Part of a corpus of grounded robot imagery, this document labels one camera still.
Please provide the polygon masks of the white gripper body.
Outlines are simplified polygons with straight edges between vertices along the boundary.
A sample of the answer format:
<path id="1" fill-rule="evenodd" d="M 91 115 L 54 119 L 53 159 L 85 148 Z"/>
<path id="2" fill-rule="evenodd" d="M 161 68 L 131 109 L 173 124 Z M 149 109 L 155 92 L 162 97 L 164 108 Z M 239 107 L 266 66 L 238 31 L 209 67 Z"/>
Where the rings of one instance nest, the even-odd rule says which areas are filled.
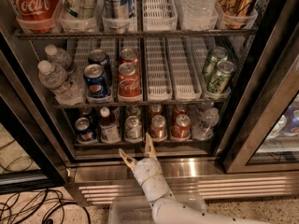
<path id="1" fill-rule="evenodd" d="M 155 175 L 161 175 L 162 168 L 157 159 L 144 158 L 138 161 L 133 170 L 134 177 L 138 184 L 142 186 L 148 179 Z"/>

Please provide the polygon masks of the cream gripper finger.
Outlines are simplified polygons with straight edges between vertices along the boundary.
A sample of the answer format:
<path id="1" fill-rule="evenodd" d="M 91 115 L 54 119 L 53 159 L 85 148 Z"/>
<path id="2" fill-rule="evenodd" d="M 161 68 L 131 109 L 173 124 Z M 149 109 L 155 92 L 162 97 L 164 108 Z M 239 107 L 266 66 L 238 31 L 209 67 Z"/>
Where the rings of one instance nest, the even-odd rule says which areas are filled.
<path id="1" fill-rule="evenodd" d="M 123 159 L 123 161 L 125 162 L 125 164 L 133 171 L 137 164 L 137 160 L 131 157 L 130 155 L 128 155 L 127 153 L 125 153 L 122 148 L 119 149 L 119 154 Z"/>
<path id="2" fill-rule="evenodd" d="M 146 133 L 146 144 L 145 144 L 144 156 L 149 157 L 149 158 L 153 158 L 153 159 L 157 158 L 156 150 L 155 150 L 155 147 L 153 145 L 152 138 L 148 133 Z"/>

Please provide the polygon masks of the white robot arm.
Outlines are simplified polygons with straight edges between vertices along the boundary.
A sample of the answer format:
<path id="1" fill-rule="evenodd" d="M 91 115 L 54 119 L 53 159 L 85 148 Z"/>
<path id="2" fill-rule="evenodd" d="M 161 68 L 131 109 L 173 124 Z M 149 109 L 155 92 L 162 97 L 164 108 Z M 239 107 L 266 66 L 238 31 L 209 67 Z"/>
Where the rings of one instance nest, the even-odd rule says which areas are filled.
<path id="1" fill-rule="evenodd" d="M 167 184 L 152 139 L 146 133 L 145 157 L 137 161 L 119 149 L 123 161 L 143 189 L 155 224 L 269 224 L 240 217 L 209 214 L 179 202 Z"/>

